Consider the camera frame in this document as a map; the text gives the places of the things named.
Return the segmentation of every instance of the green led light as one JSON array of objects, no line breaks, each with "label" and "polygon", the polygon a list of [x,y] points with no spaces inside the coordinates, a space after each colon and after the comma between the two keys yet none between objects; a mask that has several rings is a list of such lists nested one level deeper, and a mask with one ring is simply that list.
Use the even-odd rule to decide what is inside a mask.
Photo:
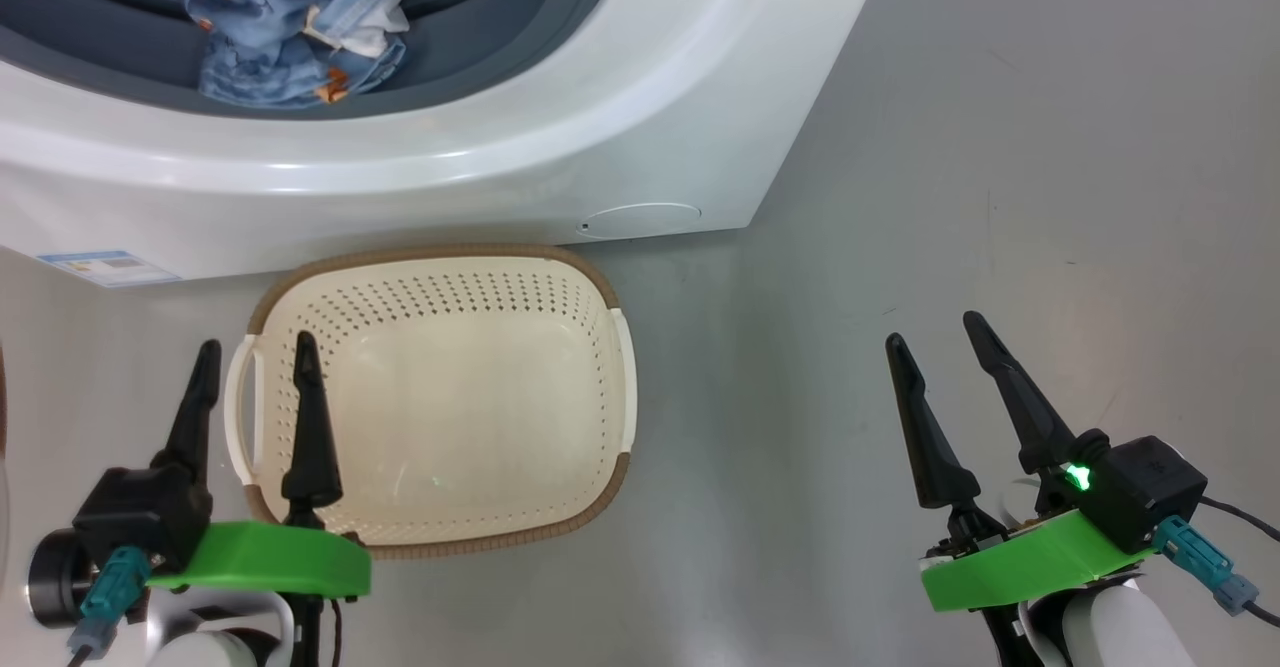
[{"label": "green led light", "polygon": [[1069,465],[1066,467],[1066,479],[1069,483],[1075,485],[1080,492],[1088,492],[1089,489],[1089,469],[1080,465]]}]

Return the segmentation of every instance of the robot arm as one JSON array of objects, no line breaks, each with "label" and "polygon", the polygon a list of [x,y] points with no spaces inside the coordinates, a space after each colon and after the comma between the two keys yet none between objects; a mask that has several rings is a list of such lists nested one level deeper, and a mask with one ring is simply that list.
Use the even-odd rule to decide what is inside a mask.
[{"label": "robot arm", "polygon": [[1111,446],[1101,430],[1075,437],[978,312],[965,312],[978,364],[1000,389],[1021,469],[1039,479],[1037,516],[1002,525],[974,503],[924,398],[905,339],[886,353],[920,507],[950,508],[947,538],[920,572],[936,611],[982,612],[1004,667],[1192,664],[1167,620],[1132,584],[1138,563],[1164,554],[1197,576],[1230,615],[1270,617],[1258,590],[1189,525],[1208,480],[1155,437]]},{"label": "robot arm", "polygon": [[223,641],[237,640],[260,667],[317,667],[325,599],[369,594],[369,553],[324,531],[315,512],[343,493],[320,357],[308,333],[298,334],[294,357],[298,417],[282,484],[285,524],[211,524],[209,414],[218,402],[220,362],[219,343],[206,342],[165,448],[145,470],[108,470],[72,529],[36,548],[28,572],[32,613],[46,627],[74,627],[68,640],[73,666],[100,659],[120,620],[147,621],[146,658],[155,663],[166,647],[218,618],[211,616],[274,613],[278,638],[228,632]]}]

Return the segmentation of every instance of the washing machine door opening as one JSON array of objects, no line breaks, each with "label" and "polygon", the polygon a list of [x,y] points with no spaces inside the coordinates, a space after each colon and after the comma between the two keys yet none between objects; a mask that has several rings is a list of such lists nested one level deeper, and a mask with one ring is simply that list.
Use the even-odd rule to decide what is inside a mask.
[{"label": "washing machine door opening", "polygon": [[169,110],[343,120],[424,110],[512,79],[554,52],[600,0],[403,0],[407,56],[370,93],[312,110],[252,110],[196,90],[209,35],[179,0],[0,0],[0,60],[64,84]]}]

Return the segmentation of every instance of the cream plastic basket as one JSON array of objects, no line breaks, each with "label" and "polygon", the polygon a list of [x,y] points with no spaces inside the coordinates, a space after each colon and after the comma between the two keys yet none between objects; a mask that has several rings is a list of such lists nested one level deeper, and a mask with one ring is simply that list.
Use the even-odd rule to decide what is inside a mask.
[{"label": "cream plastic basket", "polygon": [[[288,513],[301,330],[324,361],[344,488],[320,517],[375,558],[557,536],[622,486],[635,357],[599,271],[552,247],[356,253],[275,284],[232,358],[227,443],[259,520]],[[251,364],[252,453],[241,425]]]}]

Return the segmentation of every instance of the basket handle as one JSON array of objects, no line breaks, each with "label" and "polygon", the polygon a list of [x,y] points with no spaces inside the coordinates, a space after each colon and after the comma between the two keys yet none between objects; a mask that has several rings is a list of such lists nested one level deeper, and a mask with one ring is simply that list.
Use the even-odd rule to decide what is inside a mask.
[{"label": "basket handle", "polygon": [[[241,484],[250,486],[253,480],[253,456],[244,444],[244,430],[241,429],[241,399],[244,388],[244,374],[248,371],[248,358],[253,357],[253,444],[259,447],[262,439],[262,414],[266,408],[266,396],[262,394],[265,379],[262,375],[262,355],[253,350],[257,335],[244,335],[244,342],[236,348],[232,364],[227,369],[227,397],[223,399],[223,426],[227,429],[227,452],[232,467]],[[253,449],[253,454],[261,449]]]},{"label": "basket handle", "polygon": [[631,328],[627,326],[627,319],[622,310],[613,307],[609,312],[613,315],[613,326],[618,333],[618,348],[622,351],[622,382],[627,390],[622,412],[622,452],[631,452],[631,444],[636,440],[636,402],[639,399],[636,351],[635,344],[631,343]]}]

